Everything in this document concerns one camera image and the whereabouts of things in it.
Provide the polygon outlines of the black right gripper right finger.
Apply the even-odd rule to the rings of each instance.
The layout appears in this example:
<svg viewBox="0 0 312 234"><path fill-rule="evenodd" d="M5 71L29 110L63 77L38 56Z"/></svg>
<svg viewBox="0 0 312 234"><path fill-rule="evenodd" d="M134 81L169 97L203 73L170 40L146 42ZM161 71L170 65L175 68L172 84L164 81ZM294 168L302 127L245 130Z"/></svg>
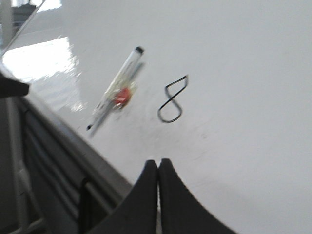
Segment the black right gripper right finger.
<svg viewBox="0 0 312 234"><path fill-rule="evenodd" d="M158 168L161 224L164 234L234 234L208 212L163 158Z"/></svg>

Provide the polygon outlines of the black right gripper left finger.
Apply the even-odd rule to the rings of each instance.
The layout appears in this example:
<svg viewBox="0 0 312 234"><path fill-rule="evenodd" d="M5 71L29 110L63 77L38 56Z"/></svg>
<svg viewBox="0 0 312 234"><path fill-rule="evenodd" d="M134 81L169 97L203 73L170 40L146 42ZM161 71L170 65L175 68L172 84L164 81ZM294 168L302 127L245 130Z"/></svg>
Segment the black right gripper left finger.
<svg viewBox="0 0 312 234"><path fill-rule="evenodd" d="M156 233L158 172L154 160L147 160L126 198L90 234Z"/></svg>

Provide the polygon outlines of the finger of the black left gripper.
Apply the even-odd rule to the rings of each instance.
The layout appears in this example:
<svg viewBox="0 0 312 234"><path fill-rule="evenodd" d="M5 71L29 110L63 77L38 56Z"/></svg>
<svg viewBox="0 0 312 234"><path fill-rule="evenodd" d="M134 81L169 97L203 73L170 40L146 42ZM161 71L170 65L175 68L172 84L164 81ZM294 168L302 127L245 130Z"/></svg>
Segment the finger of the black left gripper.
<svg viewBox="0 0 312 234"><path fill-rule="evenodd" d="M0 98L22 97L29 93L30 85L14 80L0 72Z"/></svg>

